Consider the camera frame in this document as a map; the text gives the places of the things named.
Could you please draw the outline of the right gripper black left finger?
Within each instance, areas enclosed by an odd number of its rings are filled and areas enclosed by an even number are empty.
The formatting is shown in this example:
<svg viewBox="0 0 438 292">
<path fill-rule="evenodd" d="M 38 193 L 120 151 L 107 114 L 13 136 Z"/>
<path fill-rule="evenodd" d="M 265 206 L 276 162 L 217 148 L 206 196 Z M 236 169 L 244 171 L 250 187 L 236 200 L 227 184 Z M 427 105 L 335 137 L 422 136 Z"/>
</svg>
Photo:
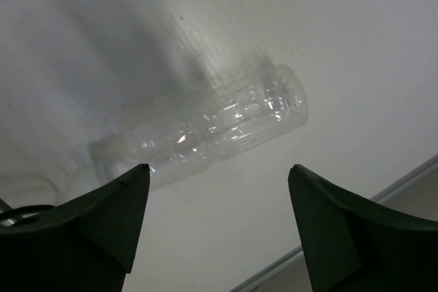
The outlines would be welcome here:
<svg viewBox="0 0 438 292">
<path fill-rule="evenodd" d="M 57 207 L 1 204 L 2 291 L 122 291 L 151 181 L 140 164 Z"/>
</svg>

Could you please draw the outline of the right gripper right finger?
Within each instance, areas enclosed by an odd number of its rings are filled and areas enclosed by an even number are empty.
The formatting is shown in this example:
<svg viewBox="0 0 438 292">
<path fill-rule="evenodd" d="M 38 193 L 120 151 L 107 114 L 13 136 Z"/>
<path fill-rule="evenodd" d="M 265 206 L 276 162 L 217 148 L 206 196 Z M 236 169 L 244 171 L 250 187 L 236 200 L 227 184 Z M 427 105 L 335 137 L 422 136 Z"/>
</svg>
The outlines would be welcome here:
<svg viewBox="0 0 438 292">
<path fill-rule="evenodd" d="M 289 193 L 313 291 L 436 291 L 437 223 L 338 187 L 302 165 Z"/>
</svg>

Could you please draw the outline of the clear bottle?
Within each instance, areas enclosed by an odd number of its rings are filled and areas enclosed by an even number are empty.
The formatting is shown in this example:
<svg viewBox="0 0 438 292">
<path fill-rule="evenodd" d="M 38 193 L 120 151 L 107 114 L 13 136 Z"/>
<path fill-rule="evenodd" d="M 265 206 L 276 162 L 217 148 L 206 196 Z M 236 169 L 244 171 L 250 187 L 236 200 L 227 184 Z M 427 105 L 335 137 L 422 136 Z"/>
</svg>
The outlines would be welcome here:
<svg viewBox="0 0 438 292">
<path fill-rule="evenodd" d="M 265 64 L 215 88 L 132 110 L 116 134 L 90 149 L 100 183 L 140 163 L 151 185 L 180 181 L 301 127 L 308 104 L 296 73 Z"/>
</svg>

